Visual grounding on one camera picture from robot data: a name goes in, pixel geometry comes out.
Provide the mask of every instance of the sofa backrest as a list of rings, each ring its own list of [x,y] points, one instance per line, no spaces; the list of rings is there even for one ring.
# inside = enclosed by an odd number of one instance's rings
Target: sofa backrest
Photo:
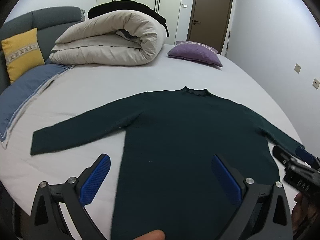
[[[55,41],[70,26],[84,21],[84,11],[78,7],[50,7],[28,12],[6,22],[0,29],[0,41],[38,28],[37,39],[44,60]],[[10,85],[5,57],[0,43],[0,95]]]

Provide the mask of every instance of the blue gripper pad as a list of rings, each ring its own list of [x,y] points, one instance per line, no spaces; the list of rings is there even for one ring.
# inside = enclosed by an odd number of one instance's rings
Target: blue gripper pad
[[[111,167],[111,160],[105,155],[80,189],[79,202],[84,207],[92,202]]]
[[[308,153],[305,149],[303,149],[300,146],[296,148],[296,155],[309,165],[311,165],[314,162],[313,155]]]
[[[217,155],[212,157],[211,168],[231,204],[239,207],[242,203],[241,188]]]

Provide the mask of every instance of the blue pillow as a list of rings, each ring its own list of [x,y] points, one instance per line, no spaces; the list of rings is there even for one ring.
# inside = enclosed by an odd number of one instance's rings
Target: blue pillow
[[[0,95],[0,142],[5,149],[10,132],[27,105],[69,68],[57,64],[34,67],[2,92]]]

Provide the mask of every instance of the brown door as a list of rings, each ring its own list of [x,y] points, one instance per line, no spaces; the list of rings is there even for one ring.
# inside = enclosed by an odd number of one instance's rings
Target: brown door
[[[232,0],[194,0],[188,40],[206,44],[221,53],[231,6]]]

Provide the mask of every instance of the white bed sheet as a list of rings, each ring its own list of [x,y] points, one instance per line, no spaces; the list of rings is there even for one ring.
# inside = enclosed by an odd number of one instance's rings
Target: white bed sheet
[[[76,66],[54,81],[28,107],[12,131],[7,147],[0,147],[0,180],[17,204],[31,213],[38,184],[65,182],[91,166],[101,153],[111,158],[111,169],[95,199],[86,209],[97,227],[110,239],[116,184],[125,132],[120,131],[87,145],[57,153],[30,156],[32,133],[114,100],[145,91],[205,89],[219,97],[243,104],[261,114],[292,138],[300,141],[292,124],[275,101],[249,75],[219,55],[223,68],[167,57],[172,45],[164,45],[152,62],[139,67]],[[277,162],[280,177],[284,169]],[[289,206],[296,190],[284,184]],[[74,238],[81,239],[62,206]]]

